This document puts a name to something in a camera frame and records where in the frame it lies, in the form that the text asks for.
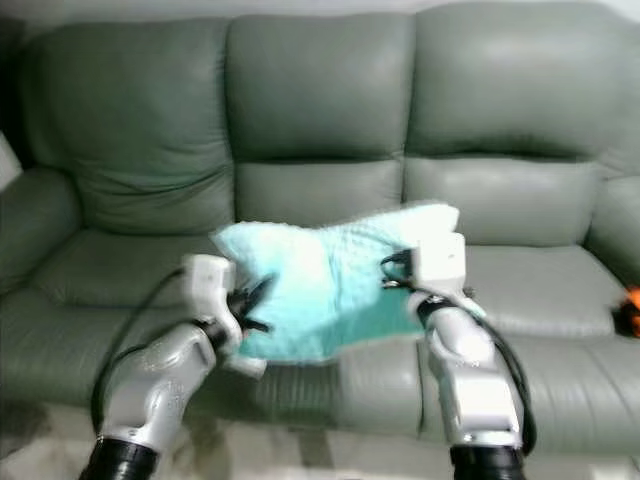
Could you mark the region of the teal dotted plush pillow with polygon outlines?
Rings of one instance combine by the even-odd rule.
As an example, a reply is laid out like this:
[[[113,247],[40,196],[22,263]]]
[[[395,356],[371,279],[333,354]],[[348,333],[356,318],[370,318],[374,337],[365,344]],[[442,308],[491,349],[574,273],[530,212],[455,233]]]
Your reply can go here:
[[[371,340],[422,332],[407,312],[407,291],[384,288],[383,261],[452,233],[460,210],[416,204],[328,227],[239,221],[211,242],[243,282],[271,279],[251,319],[268,326],[242,340],[239,355],[269,364],[319,364]]]

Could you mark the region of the green leather sofa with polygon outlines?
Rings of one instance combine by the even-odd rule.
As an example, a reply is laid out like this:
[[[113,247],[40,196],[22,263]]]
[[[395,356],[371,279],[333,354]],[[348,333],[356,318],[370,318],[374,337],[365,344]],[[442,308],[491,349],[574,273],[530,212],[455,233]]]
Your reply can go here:
[[[79,23],[6,69],[29,166],[3,192],[8,402],[86,407],[150,291],[236,221],[438,200],[529,375],[539,451],[640,454],[640,20],[599,3]],[[150,302],[138,316],[136,308]]]

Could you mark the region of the small orange black fan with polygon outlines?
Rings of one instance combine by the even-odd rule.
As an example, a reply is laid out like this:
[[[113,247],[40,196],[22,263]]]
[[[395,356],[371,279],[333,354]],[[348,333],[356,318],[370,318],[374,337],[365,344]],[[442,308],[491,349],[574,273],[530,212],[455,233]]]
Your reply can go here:
[[[618,334],[640,339],[640,285],[628,285],[626,296],[614,310],[613,317]]]

